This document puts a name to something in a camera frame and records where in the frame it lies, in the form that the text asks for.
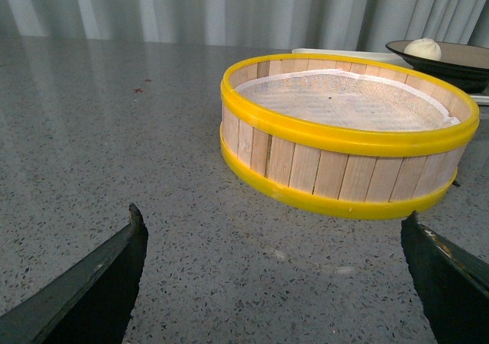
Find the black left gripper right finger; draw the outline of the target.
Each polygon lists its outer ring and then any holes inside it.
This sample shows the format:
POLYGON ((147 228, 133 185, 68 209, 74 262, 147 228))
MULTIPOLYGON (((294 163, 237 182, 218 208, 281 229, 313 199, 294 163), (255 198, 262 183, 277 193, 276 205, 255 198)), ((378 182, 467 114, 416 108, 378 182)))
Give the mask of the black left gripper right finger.
POLYGON ((438 343, 488 342, 488 264, 418 223, 402 221, 401 244, 438 343))

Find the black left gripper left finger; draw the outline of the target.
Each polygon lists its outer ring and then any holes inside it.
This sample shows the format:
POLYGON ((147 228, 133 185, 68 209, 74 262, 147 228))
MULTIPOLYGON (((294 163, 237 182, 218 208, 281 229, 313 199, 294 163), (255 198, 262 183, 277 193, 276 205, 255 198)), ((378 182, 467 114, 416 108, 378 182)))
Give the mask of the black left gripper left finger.
POLYGON ((93 252, 1 317, 3 343, 121 343, 139 293, 148 230, 140 210, 93 252))

